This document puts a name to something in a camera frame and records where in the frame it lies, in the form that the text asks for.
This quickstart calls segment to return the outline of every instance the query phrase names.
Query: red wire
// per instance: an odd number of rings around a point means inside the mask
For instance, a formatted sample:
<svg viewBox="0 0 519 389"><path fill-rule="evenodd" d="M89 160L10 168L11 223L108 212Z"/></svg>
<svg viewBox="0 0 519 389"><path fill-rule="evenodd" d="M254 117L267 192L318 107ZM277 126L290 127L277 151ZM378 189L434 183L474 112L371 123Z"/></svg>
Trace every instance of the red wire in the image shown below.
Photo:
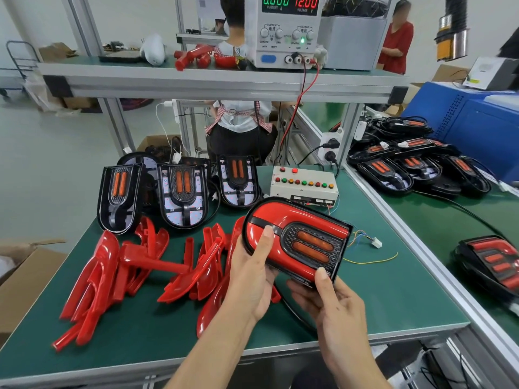
<svg viewBox="0 0 519 389"><path fill-rule="evenodd" d="M290 127L292 126L292 123L294 122L294 118L295 118L295 115L297 114L297 109L299 108L299 104L301 102L301 98L302 96L308 91L310 90L310 88L314 85L315 81L317 80L317 77L319 77L319 65L317 63L315 63L315 65L317 66L317 73L315 74L315 78L313 80L313 82L308 86L308 88L304 91L301 91L301 94L299 95L299 97L297 97L297 102L295 104L295 108L294 108L294 113L292 113L292 118L290 119L290 122L289 122L289 125L287 127L287 130L285 131L283 137L281 138L281 143L279 144L279 147L281 147L281 145L283 144L284 140L285 140L285 137L287 136L289 130L290 130Z"/></svg>

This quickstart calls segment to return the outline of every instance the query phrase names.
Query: hand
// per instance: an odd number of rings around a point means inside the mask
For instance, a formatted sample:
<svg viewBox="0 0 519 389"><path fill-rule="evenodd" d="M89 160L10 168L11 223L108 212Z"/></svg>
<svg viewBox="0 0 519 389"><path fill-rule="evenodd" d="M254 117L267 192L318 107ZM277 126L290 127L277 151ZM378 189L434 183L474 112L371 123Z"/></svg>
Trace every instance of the hand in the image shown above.
<svg viewBox="0 0 519 389"><path fill-rule="evenodd" d="M339 277L332 284L324 268L315 273L317 291L293 280L287 284L294 300L314 319L321 354L339 386L385 387L367 338L362 299Z"/></svg>
<svg viewBox="0 0 519 389"><path fill-rule="evenodd" d="M229 289L224 303L240 308L256 324L267 312L272 295L272 286L278 272L265 266L274 242L274 231L266 226L254 254L250 256L241 236L236 242L230 268Z"/></svg>

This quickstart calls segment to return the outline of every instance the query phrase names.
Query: right hand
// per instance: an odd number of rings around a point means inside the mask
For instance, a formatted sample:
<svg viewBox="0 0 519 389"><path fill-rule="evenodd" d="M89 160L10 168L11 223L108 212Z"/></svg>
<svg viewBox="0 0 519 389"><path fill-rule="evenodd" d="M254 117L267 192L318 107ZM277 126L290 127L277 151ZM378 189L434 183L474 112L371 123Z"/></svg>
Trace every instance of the right hand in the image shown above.
<svg viewBox="0 0 519 389"><path fill-rule="evenodd" d="M362 299L339 277L333 284L324 268L315 273L317 291L293 280L287 285L294 300L314 319L321 354L337 383L352 388L386 387L371 353Z"/></svg>

